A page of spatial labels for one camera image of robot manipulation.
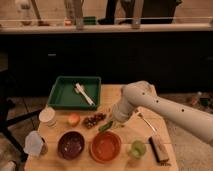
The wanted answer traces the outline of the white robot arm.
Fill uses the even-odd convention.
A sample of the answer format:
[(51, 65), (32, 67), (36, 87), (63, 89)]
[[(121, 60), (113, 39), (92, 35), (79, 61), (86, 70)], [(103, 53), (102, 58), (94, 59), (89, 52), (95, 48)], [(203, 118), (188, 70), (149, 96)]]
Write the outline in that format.
[(137, 107), (156, 112), (213, 147), (213, 115), (153, 94), (151, 85), (146, 81), (121, 87), (121, 98), (113, 105), (112, 116), (116, 121), (124, 123)]

